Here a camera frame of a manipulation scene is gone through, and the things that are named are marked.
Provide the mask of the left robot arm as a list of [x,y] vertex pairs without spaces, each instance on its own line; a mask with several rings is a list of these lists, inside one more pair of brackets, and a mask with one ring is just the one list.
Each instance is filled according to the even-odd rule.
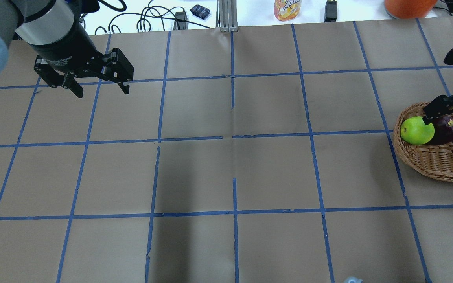
[[129,93],[134,67],[119,48],[106,54],[97,50],[82,26],[81,15],[100,5],[125,11],[104,0],[0,0],[0,74],[9,58],[9,47],[18,35],[37,53],[34,71],[51,88],[69,89],[83,97],[78,78],[96,77],[117,83]]

